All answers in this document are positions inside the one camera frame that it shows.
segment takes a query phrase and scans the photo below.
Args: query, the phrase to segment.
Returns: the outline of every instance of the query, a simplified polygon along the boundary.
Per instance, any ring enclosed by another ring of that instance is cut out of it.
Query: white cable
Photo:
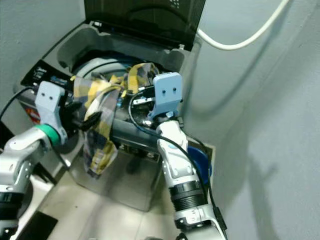
[[[212,47],[215,47],[217,49],[221,50],[226,50],[226,51],[231,51],[231,50],[237,50],[244,48],[248,46],[249,44],[253,43],[257,38],[259,38],[277,19],[277,17],[280,15],[282,10],[286,7],[290,0],[282,0],[282,2],[279,4],[277,9],[274,11],[274,13],[271,15],[271,17],[266,21],[266,23],[250,38],[247,40],[240,42],[238,44],[233,44],[233,45],[225,45],[222,43],[219,43],[215,40],[213,40],[211,37],[209,37],[206,33],[204,33],[200,28],[197,30],[197,34],[199,35],[200,38],[202,38],[205,42],[207,42],[209,45]]]

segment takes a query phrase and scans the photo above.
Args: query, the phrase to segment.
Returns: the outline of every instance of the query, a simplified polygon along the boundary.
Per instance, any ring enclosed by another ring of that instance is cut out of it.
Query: green ring
[[[40,129],[42,132],[47,135],[47,137],[50,139],[52,145],[58,145],[60,143],[60,137],[59,134],[56,132],[56,130],[47,124],[40,124],[35,126],[37,129]]]

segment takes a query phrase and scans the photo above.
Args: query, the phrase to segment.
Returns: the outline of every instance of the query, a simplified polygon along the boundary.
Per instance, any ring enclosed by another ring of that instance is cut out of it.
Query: tinted plastic lid
[[[206,0],[84,0],[86,19],[153,42],[190,50]]]

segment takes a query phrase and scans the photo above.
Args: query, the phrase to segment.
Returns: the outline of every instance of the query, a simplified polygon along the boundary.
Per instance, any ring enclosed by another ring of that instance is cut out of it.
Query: gray wall
[[[217,151],[235,240],[320,239],[320,4]]]
[[[216,41],[236,44],[255,33],[280,2],[207,0],[200,28]],[[190,133],[219,145],[287,52],[316,2],[292,0],[272,29],[241,50],[221,51],[203,43],[185,114]]]
[[[14,83],[84,16],[83,0],[0,1],[0,109],[12,96]],[[31,126],[17,102],[3,121],[15,134]]]

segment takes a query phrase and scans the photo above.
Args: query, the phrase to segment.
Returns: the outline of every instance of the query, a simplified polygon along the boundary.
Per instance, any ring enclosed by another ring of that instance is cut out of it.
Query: plaid cloth
[[[73,97],[83,105],[78,113],[85,120],[93,112],[101,111],[100,122],[84,133],[84,167],[93,178],[98,178],[115,160],[118,150],[110,140],[117,101],[127,90],[134,94],[138,88],[152,84],[158,68],[153,63],[140,63],[131,67],[124,76],[112,75],[109,81],[93,77],[91,80],[73,76]]]

